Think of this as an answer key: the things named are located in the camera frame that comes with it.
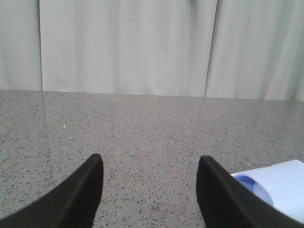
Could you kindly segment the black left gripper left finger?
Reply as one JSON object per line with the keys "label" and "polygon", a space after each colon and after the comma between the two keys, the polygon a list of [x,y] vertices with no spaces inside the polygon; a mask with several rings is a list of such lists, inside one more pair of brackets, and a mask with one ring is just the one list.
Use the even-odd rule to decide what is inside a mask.
{"label": "black left gripper left finger", "polygon": [[1,219],[2,228],[91,228],[103,191],[103,161],[92,154],[45,196]]}

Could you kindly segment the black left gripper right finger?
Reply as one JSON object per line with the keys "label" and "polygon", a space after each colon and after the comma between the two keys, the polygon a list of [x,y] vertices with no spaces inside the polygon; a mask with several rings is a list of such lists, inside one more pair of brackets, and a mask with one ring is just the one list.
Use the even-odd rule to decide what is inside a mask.
{"label": "black left gripper right finger", "polygon": [[233,178],[211,156],[199,159],[197,202],[208,228],[302,228]]}

